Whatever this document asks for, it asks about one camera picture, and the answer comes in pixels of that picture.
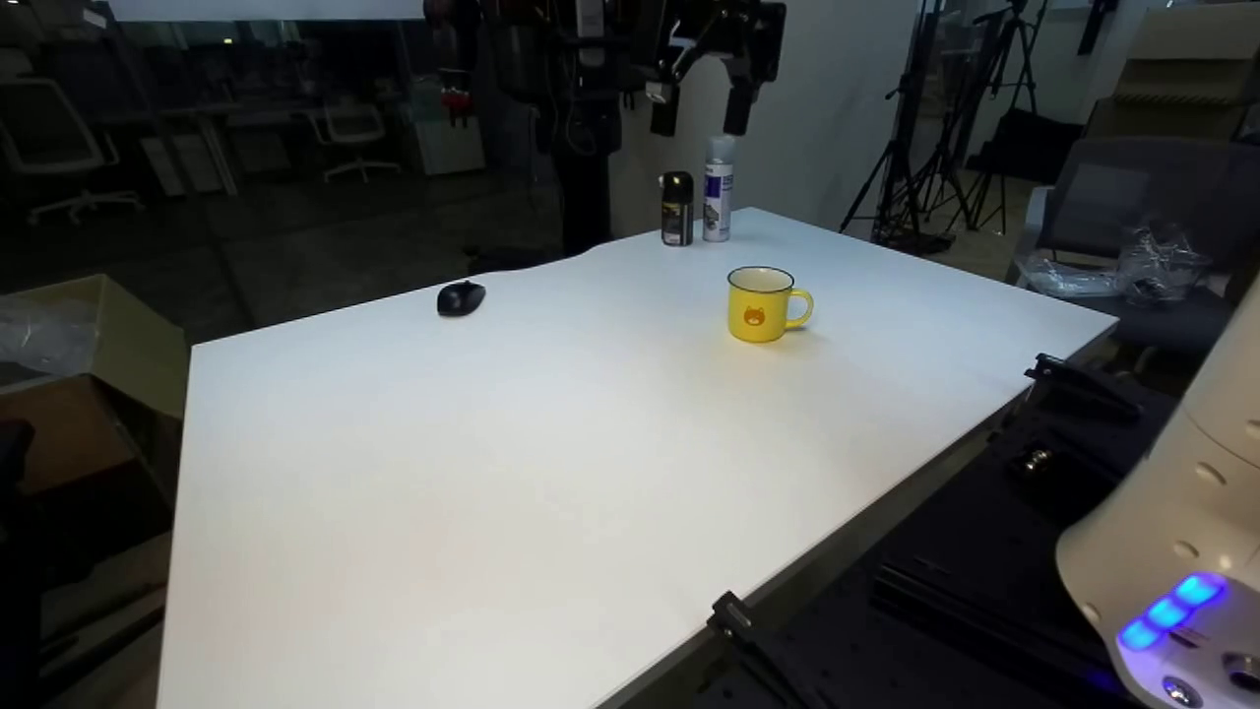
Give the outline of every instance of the tabletop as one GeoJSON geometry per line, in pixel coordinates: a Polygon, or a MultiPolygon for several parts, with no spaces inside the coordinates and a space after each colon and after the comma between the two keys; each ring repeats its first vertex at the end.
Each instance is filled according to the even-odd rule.
{"type": "Polygon", "coordinates": [[[1109,319],[746,208],[193,351],[164,709],[613,695],[1109,319]],[[807,332],[726,332],[780,265],[807,332]]]}

